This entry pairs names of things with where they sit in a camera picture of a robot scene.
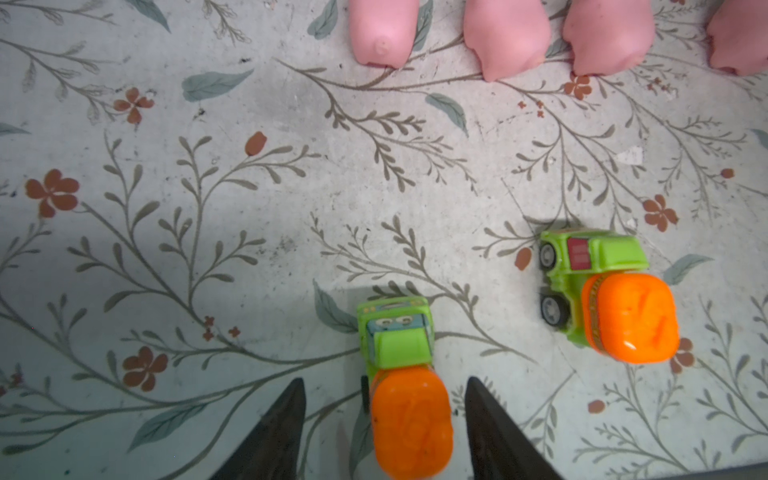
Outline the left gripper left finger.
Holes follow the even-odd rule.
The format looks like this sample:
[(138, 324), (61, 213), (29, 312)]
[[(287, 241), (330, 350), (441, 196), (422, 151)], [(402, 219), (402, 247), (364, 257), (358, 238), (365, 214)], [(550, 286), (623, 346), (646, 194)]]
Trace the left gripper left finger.
[(306, 390), (292, 380), (212, 479), (297, 479)]

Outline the green orange toy truck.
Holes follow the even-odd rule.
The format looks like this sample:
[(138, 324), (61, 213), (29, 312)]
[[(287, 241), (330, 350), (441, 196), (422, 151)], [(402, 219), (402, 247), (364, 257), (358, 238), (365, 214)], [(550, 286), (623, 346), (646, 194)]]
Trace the green orange toy truck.
[(428, 300), (405, 296), (356, 309), (366, 374), (363, 413), (373, 451), (392, 479), (427, 479), (453, 453), (452, 409), (434, 369), (435, 328)]

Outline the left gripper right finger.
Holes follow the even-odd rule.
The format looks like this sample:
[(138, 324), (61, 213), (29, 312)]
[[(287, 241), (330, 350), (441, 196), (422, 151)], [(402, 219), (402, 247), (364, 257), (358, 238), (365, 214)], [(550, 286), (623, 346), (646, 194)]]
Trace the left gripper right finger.
[(475, 479), (561, 479), (479, 378), (468, 379), (464, 402)]

